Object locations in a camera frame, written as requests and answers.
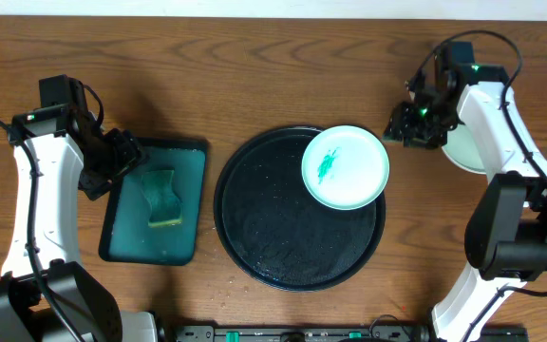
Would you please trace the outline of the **green yellow sponge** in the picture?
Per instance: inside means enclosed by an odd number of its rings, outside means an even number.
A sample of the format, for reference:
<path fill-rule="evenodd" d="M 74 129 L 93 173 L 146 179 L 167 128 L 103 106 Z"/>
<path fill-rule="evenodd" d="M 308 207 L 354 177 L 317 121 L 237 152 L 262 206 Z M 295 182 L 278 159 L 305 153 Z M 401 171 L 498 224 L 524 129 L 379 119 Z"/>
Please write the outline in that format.
<path fill-rule="evenodd" d="M 148 226 L 161 228 L 182 223 L 182 203 L 173 187 L 175 171 L 153 170 L 141 176 L 142 192 L 150 207 Z"/>

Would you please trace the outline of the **round black tray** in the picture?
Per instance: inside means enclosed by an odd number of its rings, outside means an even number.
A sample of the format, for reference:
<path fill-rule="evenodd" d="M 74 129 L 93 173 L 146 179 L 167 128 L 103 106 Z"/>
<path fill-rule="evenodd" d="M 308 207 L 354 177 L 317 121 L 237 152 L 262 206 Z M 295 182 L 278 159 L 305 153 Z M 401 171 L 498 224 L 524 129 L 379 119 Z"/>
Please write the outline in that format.
<path fill-rule="evenodd" d="M 320 291 L 356 274 L 384 231 L 386 202 L 335 210 L 318 202 L 301 176 L 318 126 L 284 126 L 241 145 L 223 167 L 214 220 L 223 247 L 246 274 L 295 292 Z"/>

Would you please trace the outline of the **rectangular black water tray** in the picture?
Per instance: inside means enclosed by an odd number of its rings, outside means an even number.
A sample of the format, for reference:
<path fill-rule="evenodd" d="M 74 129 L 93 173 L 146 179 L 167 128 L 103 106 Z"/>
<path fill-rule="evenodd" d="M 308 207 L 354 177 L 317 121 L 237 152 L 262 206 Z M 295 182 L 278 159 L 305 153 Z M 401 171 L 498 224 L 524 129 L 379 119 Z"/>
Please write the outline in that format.
<path fill-rule="evenodd" d="M 205 140 L 140 138 L 148 160 L 113 187 L 99 244 L 101 259 L 111 262 L 182 266 L 193 257 L 208 143 Z M 153 170 L 175 171 L 173 187 L 182 203 L 182 223 L 150 228 L 150 207 L 141 176 Z"/>

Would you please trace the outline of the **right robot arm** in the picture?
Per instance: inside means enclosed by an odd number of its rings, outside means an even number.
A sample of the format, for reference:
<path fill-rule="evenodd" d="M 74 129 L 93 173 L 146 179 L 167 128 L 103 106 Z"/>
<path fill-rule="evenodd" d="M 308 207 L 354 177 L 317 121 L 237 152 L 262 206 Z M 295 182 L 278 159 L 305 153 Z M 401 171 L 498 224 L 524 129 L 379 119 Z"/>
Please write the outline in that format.
<path fill-rule="evenodd" d="M 430 311 L 433 341 L 477 341 L 509 295 L 547 297 L 525 287 L 547 272 L 547 160 L 519 115 L 513 81 L 502 66 L 474 62 L 436 66 L 434 85 L 417 71 L 384 133 L 410 147 L 455 144 L 447 157 L 474 155 L 488 181 L 466 225 L 466 266 Z"/>

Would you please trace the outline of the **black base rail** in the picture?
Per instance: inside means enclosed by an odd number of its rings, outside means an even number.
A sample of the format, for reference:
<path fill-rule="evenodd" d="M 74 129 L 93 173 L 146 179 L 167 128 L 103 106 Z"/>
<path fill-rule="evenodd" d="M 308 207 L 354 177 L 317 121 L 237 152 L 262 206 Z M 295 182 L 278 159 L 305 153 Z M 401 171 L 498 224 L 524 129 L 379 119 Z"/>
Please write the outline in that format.
<path fill-rule="evenodd" d="M 368 328 L 216 328 L 207 325 L 180 326 L 172 332 L 176 342 L 337 342 L 337 341 L 431 341 L 425 327 L 378 325 Z"/>

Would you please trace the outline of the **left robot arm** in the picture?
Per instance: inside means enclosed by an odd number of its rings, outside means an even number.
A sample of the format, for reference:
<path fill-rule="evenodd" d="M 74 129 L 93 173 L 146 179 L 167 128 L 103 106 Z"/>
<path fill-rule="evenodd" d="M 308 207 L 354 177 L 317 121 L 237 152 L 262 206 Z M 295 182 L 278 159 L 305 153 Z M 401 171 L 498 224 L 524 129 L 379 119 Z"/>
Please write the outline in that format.
<path fill-rule="evenodd" d="M 0 341 L 161 341 L 150 312 L 123 312 L 81 262 L 77 195 L 107 193 L 144 159 L 128 131 L 58 104 L 3 128 L 18 172 L 15 223 L 0 277 Z"/>

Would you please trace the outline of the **mint plate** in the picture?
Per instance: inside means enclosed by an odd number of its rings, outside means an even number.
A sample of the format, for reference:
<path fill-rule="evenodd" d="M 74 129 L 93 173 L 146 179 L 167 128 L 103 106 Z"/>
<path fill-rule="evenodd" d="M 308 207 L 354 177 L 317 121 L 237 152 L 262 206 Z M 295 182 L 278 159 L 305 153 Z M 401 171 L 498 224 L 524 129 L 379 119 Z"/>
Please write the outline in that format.
<path fill-rule="evenodd" d="M 460 169 L 474 174 L 486 174 L 475 141 L 464 124 L 458 124 L 454 130 L 447 132 L 447 141 L 442 150 Z"/>
<path fill-rule="evenodd" d="M 365 128 L 337 125 L 318 133 L 301 159 L 312 197 L 335 210 L 365 207 L 384 193 L 390 174 L 387 151 Z"/>

